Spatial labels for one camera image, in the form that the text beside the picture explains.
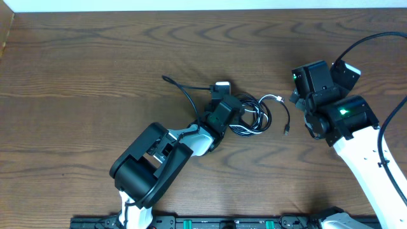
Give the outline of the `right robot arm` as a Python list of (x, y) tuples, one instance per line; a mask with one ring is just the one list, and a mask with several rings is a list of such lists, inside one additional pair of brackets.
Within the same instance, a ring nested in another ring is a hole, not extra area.
[(382, 228), (406, 228), (406, 177), (385, 142), (385, 127), (360, 95), (349, 94), (361, 71), (321, 60), (292, 75), (290, 101), (303, 111), (312, 138), (326, 140), (346, 163)]

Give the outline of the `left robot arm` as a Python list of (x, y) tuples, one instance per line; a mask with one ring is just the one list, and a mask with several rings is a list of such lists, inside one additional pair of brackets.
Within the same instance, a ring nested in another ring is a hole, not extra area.
[(216, 149), (226, 129), (244, 113), (232, 95), (213, 99), (201, 119), (187, 128), (171, 130), (150, 124), (112, 165), (109, 175), (118, 189), (122, 209), (120, 228), (147, 228), (152, 206), (159, 201), (186, 162)]

